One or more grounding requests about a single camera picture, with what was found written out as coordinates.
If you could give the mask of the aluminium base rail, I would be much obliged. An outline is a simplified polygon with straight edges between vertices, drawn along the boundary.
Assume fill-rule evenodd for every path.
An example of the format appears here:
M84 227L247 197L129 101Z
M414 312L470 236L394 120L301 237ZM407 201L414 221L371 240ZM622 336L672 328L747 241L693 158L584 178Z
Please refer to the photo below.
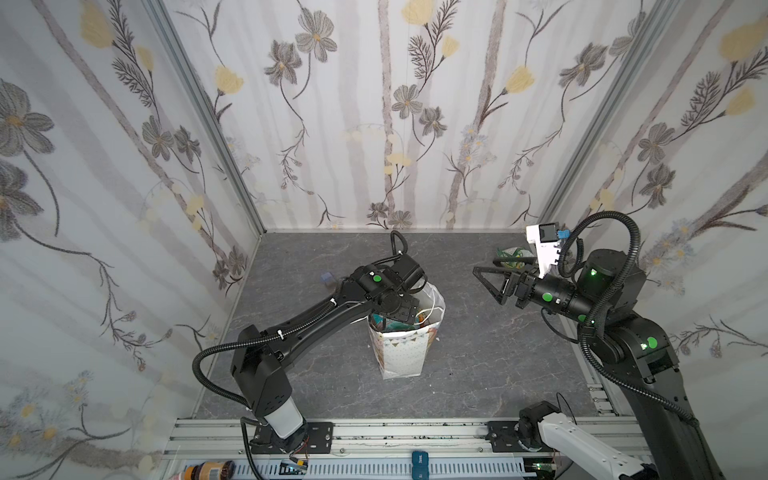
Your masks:
M332 419L333 428L299 451L311 459L408 458L413 451L433 457L532 457L509 435L489 433L487 418ZM612 448L643 460L651 458L632 417L580 417L577 426ZM170 434L163 460L243 459L244 444L237 420L179 420Z

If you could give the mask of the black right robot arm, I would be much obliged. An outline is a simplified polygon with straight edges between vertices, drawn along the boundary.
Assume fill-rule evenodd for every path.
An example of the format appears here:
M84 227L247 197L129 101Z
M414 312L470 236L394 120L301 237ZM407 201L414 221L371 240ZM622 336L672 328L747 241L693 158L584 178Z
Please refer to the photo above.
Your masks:
M723 478L692 411L669 336L634 310L646 281L637 263L641 233L635 221L603 211L570 232L555 223L533 225L528 240L536 253L520 258L520 268L497 258L491 267L474 267L474 276L499 304L534 303L576 324L572 343L623 391L652 460L619 452L547 401L521 410L520 446L555 450L596 479Z

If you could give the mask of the small green circuit board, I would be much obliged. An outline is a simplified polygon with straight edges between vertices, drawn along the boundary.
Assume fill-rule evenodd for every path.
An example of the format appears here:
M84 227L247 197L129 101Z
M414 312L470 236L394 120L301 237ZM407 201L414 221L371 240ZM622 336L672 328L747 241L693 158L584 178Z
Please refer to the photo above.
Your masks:
M303 476L307 474L309 462L307 459L290 457L280 463L280 476Z

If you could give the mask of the green snack packet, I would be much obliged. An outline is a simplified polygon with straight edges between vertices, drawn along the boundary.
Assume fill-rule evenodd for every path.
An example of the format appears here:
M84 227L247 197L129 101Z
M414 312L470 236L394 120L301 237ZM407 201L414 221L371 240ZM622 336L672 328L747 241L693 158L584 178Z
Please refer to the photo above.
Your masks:
M536 265L536 256L526 248L516 247L498 249L493 264L514 270L525 270L528 265Z

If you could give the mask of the teal Fox's candy packet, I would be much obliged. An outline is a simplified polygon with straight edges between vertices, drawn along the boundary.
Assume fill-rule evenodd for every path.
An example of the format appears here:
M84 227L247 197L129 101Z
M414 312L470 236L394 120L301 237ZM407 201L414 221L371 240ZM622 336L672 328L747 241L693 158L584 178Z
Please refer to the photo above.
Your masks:
M418 330L422 327L420 323L408 324L396 320L389 320L383 317L374 317L370 321L370 326L379 333L394 333Z

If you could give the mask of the brown orange bottle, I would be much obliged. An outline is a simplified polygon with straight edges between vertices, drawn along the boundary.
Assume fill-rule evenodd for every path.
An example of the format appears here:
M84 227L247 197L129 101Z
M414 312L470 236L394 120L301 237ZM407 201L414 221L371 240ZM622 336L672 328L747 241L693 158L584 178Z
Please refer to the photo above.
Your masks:
M236 471L232 460L224 462L206 461L183 467L171 475L169 480L231 480Z

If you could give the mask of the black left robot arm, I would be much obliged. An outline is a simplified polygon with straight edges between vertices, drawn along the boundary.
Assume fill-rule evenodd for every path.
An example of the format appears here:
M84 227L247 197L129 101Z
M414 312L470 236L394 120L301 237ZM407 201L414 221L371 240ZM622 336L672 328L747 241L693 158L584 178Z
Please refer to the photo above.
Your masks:
M397 230L390 232L392 254L358 267L342 278L334 292L299 315L260 331L250 326L236 342L199 352L192 360L196 380L208 391L234 401L251 412L244 424L263 424L272 431L271 444L293 453L309 439L305 417L293 400L287 370L316 344L359 320L376 331L399 322L415 326L416 294L426 287L423 268L408 255L408 243ZM219 353L233 353L230 375L239 391L232 392L202 371L202 362Z

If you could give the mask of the blue clip on tray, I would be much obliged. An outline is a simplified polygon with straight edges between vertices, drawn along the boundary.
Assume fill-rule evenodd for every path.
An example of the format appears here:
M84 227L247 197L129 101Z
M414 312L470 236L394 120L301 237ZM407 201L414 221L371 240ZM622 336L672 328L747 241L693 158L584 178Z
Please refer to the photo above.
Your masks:
M411 455L411 479L429 480L429 454L426 451L414 451Z

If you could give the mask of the white patterned paper bag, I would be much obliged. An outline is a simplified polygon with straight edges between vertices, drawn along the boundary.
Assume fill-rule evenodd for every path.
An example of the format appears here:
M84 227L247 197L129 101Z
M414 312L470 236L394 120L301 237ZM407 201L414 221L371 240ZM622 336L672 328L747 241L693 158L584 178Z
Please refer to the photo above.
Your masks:
M370 326L374 314L368 316L371 346L384 380L419 376L443 322L445 300L433 284L427 282L414 297L419 300L417 320L422 327L418 330L379 333Z

